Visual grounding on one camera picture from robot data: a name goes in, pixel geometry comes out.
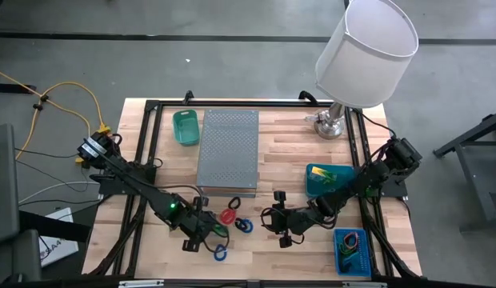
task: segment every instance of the silver lamp base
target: silver lamp base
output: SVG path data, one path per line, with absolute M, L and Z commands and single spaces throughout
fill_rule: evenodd
M 335 139 L 344 131 L 344 105 L 335 102 L 328 110 L 319 111 L 306 120 L 314 121 L 314 129 L 321 138 Z

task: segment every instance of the metal grate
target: metal grate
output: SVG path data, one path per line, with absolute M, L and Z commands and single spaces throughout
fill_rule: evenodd
M 257 188 L 258 111 L 206 110 L 197 186 Z

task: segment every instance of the gray concrete floor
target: gray concrete floor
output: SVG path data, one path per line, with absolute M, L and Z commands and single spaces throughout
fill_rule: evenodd
M 397 4 L 422 38 L 496 38 L 496 0 L 399 0 Z M 0 8 L 0 30 L 330 36 L 341 16 L 340 0 L 9 0 Z M 98 96 L 105 121 L 116 129 L 126 97 L 182 97 L 186 90 L 199 98 L 295 98 L 300 90 L 319 96 L 314 65 L 323 47 L 0 39 L 0 70 L 40 90 L 61 81 L 85 84 Z M 61 87 L 52 97 L 98 124 L 91 98 L 79 89 Z M 17 146 L 26 139 L 35 102 L 35 96 L 0 94 L 0 124 L 13 123 Z M 424 156 L 421 168 L 406 182 L 424 275 L 496 286 L 496 234 L 460 235 L 460 225 L 481 216 L 476 197 L 467 189 L 455 155 L 438 160 L 431 154 L 496 112 L 496 46 L 421 46 L 385 108 L 390 127 Z M 29 148 L 72 154 L 85 135 L 77 118 L 48 107 Z M 22 160 L 62 180 L 82 180 L 71 159 L 25 154 Z M 20 198 L 55 183 L 18 166 Z M 96 186 L 80 194 L 61 188 L 36 199 L 84 201 L 96 193 Z M 48 214 L 56 206 L 66 205 L 42 203 L 26 210 Z M 77 218 L 91 223 L 93 215 Z

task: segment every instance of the blue plastic container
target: blue plastic container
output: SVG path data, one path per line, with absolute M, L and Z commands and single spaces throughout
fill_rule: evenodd
M 335 181 L 331 184 L 325 185 L 323 183 L 311 180 L 309 174 L 312 167 L 319 167 L 335 176 Z M 306 166 L 305 175 L 305 194 L 309 198 L 323 195 L 327 192 L 335 192 L 336 189 L 343 187 L 346 183 L 354 179 L 354 170 L 352 166 L 344 165 L 327 165 L 327 164 L 309 164 Z
M 351 268 L 347 272 L 341 272 L 338 263 L 341 251 L 338 248 L 339 243 L 344 241 L 344 237 L 350 232 L 358 233 L 357 254 L 350 260 Z M 367 246 L 367 236 L 364 229 L 345 229 L 337 228 L 334 230 L 334 248 L 335 248 L 335 268 L 340 276 L 361 276 L 370 277 L 369 248 Z

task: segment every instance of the wooden table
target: wooden table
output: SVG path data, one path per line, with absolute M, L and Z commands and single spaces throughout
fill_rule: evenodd
M 123 136 L 122 155 L 133 160 L 142 123 L 146 99 L 128 98 L 123 107 L 118 133 Z M 202 126 L 204 108 L 165 107 L 158 137 L 156 157 L 164 161 L 158 169 L 156 186 L 165 184 L 196 184 L 199 146 L 184 147 L 173 136 L 172 116 L 184 109 L 195 109 Z M 314 226 L 305 232 L 301 245 L 281 249 L 277 235 L 260 227 L 260 212 L 275 203 L 274 190 L 287 192 L 286 206 L 304 206 L 305 166 L 308 163 L 352 165 L 347 131 L 335 140 L 316 135 L 313 126 L 303 121 L 317 108 L 243 107 L 235 109 L 259 110 L 258 187 L 255 198 L 243 198 L 238 215 L 254 223 L 254 231 L 244 234 L 235 227 L 230 229 L 228 257 L 216 262 L 211 252 L 201 246 L 198 253 L 181 250 L 186 239 L 180 230 L 170 232 L 168 226 L 154 216 L 147 207 L 142 241 L 138 256 L 138 278 L 201 278 L 201 279 L 272 279 L 272 280 L 339 280 L 335 270 L 333 231 Z M 383 106 L 364 110 L 369 118 L 386 125 Z M 355 136 L 361 147 L 356 119 Z M 380 147 L 389 137 L 388 131 L 366 122 L 371 151 Z M 144 159 L 148 151 L 147 140 Z M 174 189 L 186 199 L 193 193 Z M 83 273 L 91 271 L 106 256 L 118 238 L 125 196 L 113 196 L 97 212 L 93 233 L 86 254 Z M 220 213 L 230 198 L 210 198 L 208 210 Z M 417 274 L 421 273 L 414 244 L 410 220 L 404 205 L 396 199 L 383 198 L 381 202 L 386 233 L 390 243 L 406 264 Z M 358 201 L 351 199 L 338 216 L 337 227 L 361 227 Z M 224 239 L 209 236 L 210 246 Z M 130 242 L 126 246 L 123 267 L 127 266 Z M 382 252 L 374 245 L 378 268 L 383 271 Z

